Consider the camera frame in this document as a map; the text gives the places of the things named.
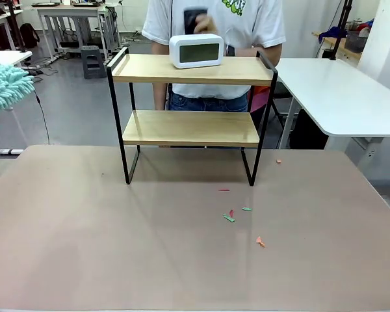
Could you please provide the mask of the person's left hand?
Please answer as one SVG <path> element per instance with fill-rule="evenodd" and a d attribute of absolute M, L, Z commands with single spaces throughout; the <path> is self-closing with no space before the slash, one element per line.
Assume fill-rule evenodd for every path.
<path fill-rule="evenodd" d="M 199 14 L 195 19 L 196 25 L 194 28 L 194 34 L 215 34 L 218 35 L 218 29 L 211 16 L 207 14 Z"/>

